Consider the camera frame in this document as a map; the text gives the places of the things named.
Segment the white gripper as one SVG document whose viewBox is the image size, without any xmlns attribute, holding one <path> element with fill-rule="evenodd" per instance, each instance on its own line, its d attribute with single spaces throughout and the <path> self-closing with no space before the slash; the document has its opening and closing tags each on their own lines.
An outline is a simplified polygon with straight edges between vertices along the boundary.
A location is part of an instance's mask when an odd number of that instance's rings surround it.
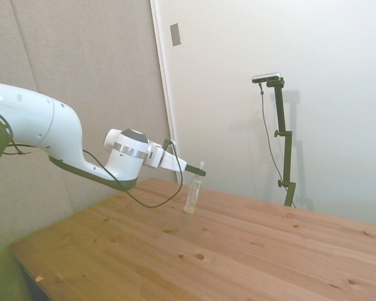
<svg viewBox="0 0 376 301">
<path fill-rule="evenodd" d="M 164 151 L 159 167 L 171 171 L 184 172 L 186 170 L 187 172 L 191 172 L 195 175 L 206 175 L 206 171 L 198 167 L 187 165 L 186 161 L 178 159 L 175 155 L 167 151 Z"/>
</svg>

